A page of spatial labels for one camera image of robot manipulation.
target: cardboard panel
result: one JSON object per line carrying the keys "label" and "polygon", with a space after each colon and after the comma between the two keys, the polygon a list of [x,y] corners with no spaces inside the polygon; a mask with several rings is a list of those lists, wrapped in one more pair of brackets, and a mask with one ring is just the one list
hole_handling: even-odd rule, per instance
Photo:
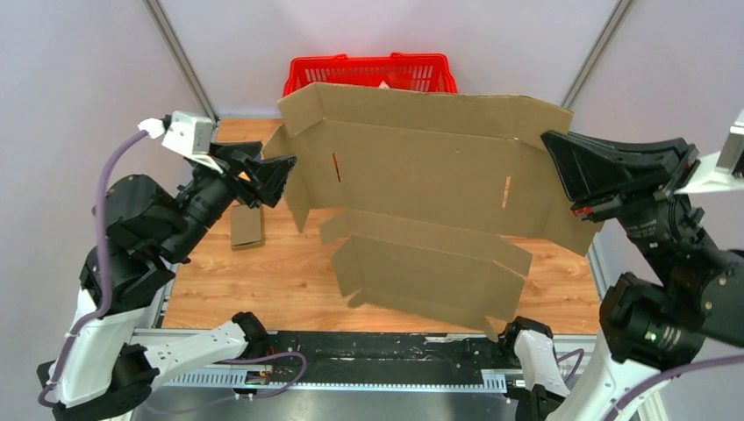
{"label": "cardboard panel", "polygon": [[291,154],[288,142],[290,135],[287,133],[286,125],[280,125],[276,127],[274,133],[263,146],[261,154],[264,158],[275,158],[277,156]]}
{"label": "cardboard panel", "polygon": [[[390,217],[362,210],[348,210],[343,216],[344,218],[332,218],[325,221],[324,225],[330,225],[331,222],[333,225],[343,224],[343,227],[339,227],[338,233],[342,230],[346,230],[344,234],[351,231],[356,237],[498,261],[500,265],[523,276],[527,276],[530,270],[532,255],[499,235]],[[323,235],[324,226],[321,225],[320,229]]]}
{"label": "cardboard panel", "polygon": [[307,216],[310,215],[311,201],[308,189],[298,171],[292,171],[290,178],[287,179],[287,185],[284,186],[284,201],[290,208],[297,230],[302,232]]}
{"label": "cardboard panel", "polygon": [[348,211],[341,212],[335,217],[320,223],[320,241],[323,244],[333,243],[336,239],[351,233],[349,229]]}
{"label": "cardboard panel", "polygon": [[354,237],[354,243],[365,290],[445,304],[502,320],[514,316],[524,279],[493,260],[360,237]]}
{"label": "cardboard panel", "polygon": [[361,269],[356,257],[354,239],[348,239],[331,256],[333,271],[339,281],[341,296],[349,296],[360,290],[363,286]]}
{"label": "cardboard panel", "polygon": [[348,208],[482,232],[503,229],[503,180],[525,147],[515,140],[327,124]]}
{"label": "cardboard panel", "polygon": [[[550,128],[567,131],[572,117],[570,111],[527,96],[457,96],[398,89],[382,92],[382,89],[331,83],[314,83],[300,91],[305,89],[318,92],[328,120],[519,138],[538,148],[544,148],[540,145],[540,134]],[[295,116],[294,113],[285,116],[284,111],[282,115]]]}
{"label": "cardboard panel", "polygon": [[529,96],[520,96],[515,136],[529,146],[547,151],[540,135],[548,130],[568,132],[573,115],[572,111],[550,103]]}
{"label": "cardboard panel", "polygon": [[604,223],[594,224],[575,217],[567,201],[563,194],[555,194],[553,209],[547,218],[542,238],[585,256],[594,235],[602,230]]}
{"label": "cardboard panel", "polygon": [[408,313],[417,314],[425,318],[433,318],[453,325],[481,330],[486,332],[493,340],[497,340],[497,335],[503,332],[506,327],[506,322],[492,324],[487,318],[472,311],[456,309],[445,304],[427,303],[421,300],[401,297],[377,289],[367,289],[363,293],[357,294],[349,301],[349,306],[359,307],[364,303],[371,303],[392,310],[404,309]]}
{"label": "cardboard panel", "polygon": [[313,209],[335,208],[344,205],[333,151],[329,147],[325,124],[314,125],[301,135],[289,138],[289,150],[297,155],[294,171],[302,174]]}
{"label": "cardboard panel", "polygon": [[511,158],[519,164],[511,174],[509,194],[500,206],[504,222],[499,231],[542,238],[553,208],[555,167],[547,153],[531,146],[521,145]]}
{"label": "cardboard panel", "polygon": [[280,99],[278,105],[290,136],[297,135],[326,117],[317,84],[306,86]]}

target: cardboard box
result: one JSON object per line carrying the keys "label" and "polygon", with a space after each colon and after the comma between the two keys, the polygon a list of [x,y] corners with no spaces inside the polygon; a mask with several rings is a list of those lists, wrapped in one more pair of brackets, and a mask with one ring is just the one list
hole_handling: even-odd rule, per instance
{"label": "cardboard box", "polygon": [[231,209],[230,242],[232,250],[246,250],[263,246],[263,210],[251,209],[245,204]]}
{"label": "cardboard box", "polygon": [[424,94],[314,83],[279,102],[264,148],[298,158],[285,190],[297,229],[311,209],[350,306],[374,303],[483,329],[511,321],[532,256],[501,235],[585,254],[601,225],[570,211],[540,140],[572,114],[526,96]]}

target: gray wall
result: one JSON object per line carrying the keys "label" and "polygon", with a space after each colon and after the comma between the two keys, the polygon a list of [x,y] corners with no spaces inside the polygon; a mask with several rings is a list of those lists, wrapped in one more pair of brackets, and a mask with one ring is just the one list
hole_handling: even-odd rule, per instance
{"label": "gray wall", "polygon": [[[682,136],[701,153],[720,150],[744,108],[743,2],[639,1],[579,96],[573,130],[626,142]],[[744,193],[697,195],[705,227],[724,248],[744,248]],[[653,277],[622,229],[597,238],[613,281],[626,270]],[[698,360],[736,353],[707,341]],[[669,419],[740,419],[744,367],[684,375],[662,392]]]}
{"label": "gray wall", "polygon": [[[198,108],[141,2],[0,8],[0,419],[51,419],[36,365],[56,358],[75,312],[101,166],[142,119]],[[114,180],[136,172],[172,187],[188,168],[151,141]]]}
{"label": "gray wall", "polygon": [[616,0],[163,0],[220,114],[273,115],[298,56],[446,54],[462,93],[560,103]]}

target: purple cable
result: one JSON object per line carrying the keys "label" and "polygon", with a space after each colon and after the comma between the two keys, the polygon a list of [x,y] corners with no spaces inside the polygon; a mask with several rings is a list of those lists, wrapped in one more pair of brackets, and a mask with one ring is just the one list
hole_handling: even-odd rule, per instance
{"label": "purple cable", "polygon": [[[287,384],[285,384],[281,388],[279,388],[277,390],[272,390],[272,391],[270,391],[268,393],[264,393],[262,395],[254,395],[253,396],[254,399],[264,399],[264,398],[267,398],[267,397],[281,395],[282,393],[286,392],[287,389],[291,388],[297,382],[299,382],[300,378],[304,375],[305,369],[307,368],[307,359],[304,357],[304,355],[302,355],[301,353],[295,353],[295,352],[275,353],[274,355],[269,355],[268,357],[261,357],[261,358],[256,358],[256,359],[253,359],[253,360],[223,360],[223,361],[220,361],[220,362],[224,362],[226,364],[258,364],[260,362],[276,360],[276,359],[283,358],[283,357],[298,357],[302,361],[302,363],[303,363],[302,364],[302,367],[300,367],[300,371],[299,371],[299,373],[297,373],[297,375],[295,376],[295,378],[292,379],[292,380],[290,380],[289,382],[287,382]],[[232,400],[235,400],[235,396],[220,397],[219,399],[216,399],[216,400],[211,401],[209,403],[205,403],[204,405],[199,405],[199,406],[197,406],[195,408],[188,408],[187,410],[158,410],[158,409],[155,409],[152,406],[148,405],[147,403],[143,403],[142,404],[142,407],[145,408],[146,410],[149,410],[150,412],[152,412],[153,414],[156,414],[156,415],[170,415],[170,416],[173,416],[173,415],[188,414],[189,412],[193,412],[195,410],[203,410],[204,408],[209,408],[209,407],[211,407],[213,405],[217,405],[219,403],[224,403],[224,402],[228,402],[228,401],[232,401]]]}
{"label": "purple cable", "polygon": [[733,355],[730,357],[716,358],[714,360],[693,362],[691,364],[685,364],[683,366],[679,366],[679,367],[675,367],[670,370],[667,370],[663,373],[659,373],[658,375],[650,377],[644,382],[639,383],[636,387],[632,388],[628,393],[626,393],[623,397],[621,397],[620,400],[618,400],[618,402],[615,404],[615,407],[612,408],[612,410],[610,410],[610,413],[607,414],[607,417],[604,418],[604,421],[614,421],[614,419],[617,418],[618,415],[620,415],[620,411],[623,410],[630,402],[632,402],[633,399],[642,395],[644,392],[653,388],[655,385],[661,382],[664,382],[665,380],[669,380],[671,378],[677,377],[679,375],[683,375],[685,373],[690,373],[693,371],[706,370],[708,368],[716,368],[716,367],[723,367],[723,366],[731,366],[733,364],[742,364],[742,363],[744,363],[744,354]]}
{"label": "purple cable", "polygon": [[569,373],[569,375],[567,375],[566,378],[563,379],[564,383],[568,383],[572,378],[574,378],[576,371],[579,369],[579,366],[581,365],[581,361],[583,360],[583,348],[575,349],[571,351],[570,353],[562,355],[560,358],[557,358],[555,360],[555,362],[561,363],[573,357],[574,355],[578,355],[578,358],[576,358],[576,363],[574,364],[574,367],[571,368],[571,372]]}
{"label": "purple cable", "polygon": [[101,303],[96,311],[92,311],[75,322],[69,331],[69,335],[65,339],[60,352],[60,357],[57,358],[57,365],[54,367],[54,372],[47,385],[41,390],[38,397],[38,402],[42,406],[52,408],[56,403],[47,401],[47,394],[54,389],[54,385],[62,377],[62,370],[67,364],[72,345],[77,339],[77,334],[80,333],[82,328],[94,318],[100,318],[105,315],[111,308],[111,268],[109,266],[109,243],[106,241],[106,190],[108,190],[109,179],[111,178],[111,172],[114,169],[117,161],[126,152],[127,149],[132,147],[135,143],[144,139],[147,136],[147,132],[140,130],[131,138],[127,139],[121,146],[118,147],[111,157],[106,161],[104,169],[101,172],[101,176],[98,178],[98,186],[96,188],[96,255],[98,258],[98,270],[101,275]]}

